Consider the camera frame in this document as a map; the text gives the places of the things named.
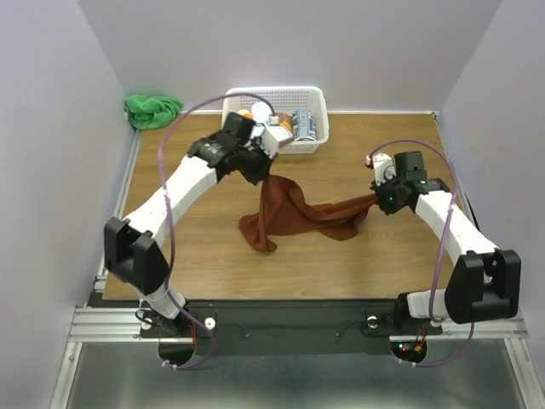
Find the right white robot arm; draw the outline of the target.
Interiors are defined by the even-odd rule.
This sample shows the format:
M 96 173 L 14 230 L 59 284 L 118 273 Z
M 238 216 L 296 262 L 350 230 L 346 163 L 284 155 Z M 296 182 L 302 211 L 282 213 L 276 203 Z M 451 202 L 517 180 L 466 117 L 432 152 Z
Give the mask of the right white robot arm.
M 469 221 L 447 185 L 428 177 L 422 153 L 378 153 L 365 164 L 375 175 L 371 188 L 380 210 L 390 216 L 410 208 L 438 237 L 438 256 L 449 256 L 454 265 L 444 289 L 434 278 L 428 291 L 399 295 L 394 327 L 411 332 L 422 320 L 471 324 L 513 318 L 519 309 L 519 255 L 500 249 Z

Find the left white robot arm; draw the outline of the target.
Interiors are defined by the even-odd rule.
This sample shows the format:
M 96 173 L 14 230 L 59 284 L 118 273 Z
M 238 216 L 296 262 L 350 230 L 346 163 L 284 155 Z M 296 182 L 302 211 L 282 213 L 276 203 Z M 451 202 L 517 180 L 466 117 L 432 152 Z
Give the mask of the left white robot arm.
M 160 316 L 172 336 L 189 327 L 186 300 L 169 288 L 173 263 L 164 257 L 164 241 L 175 240 L 174 226 L 204 193 L 234 171 L 257 184 L 268 178 L 278 150 L 290 135 L 276 116 L 257 123 L 236 112 L 223 127 L 195 141 L 170 178 L 124 219 L 104 227 L 105 267 L 130 285 Z

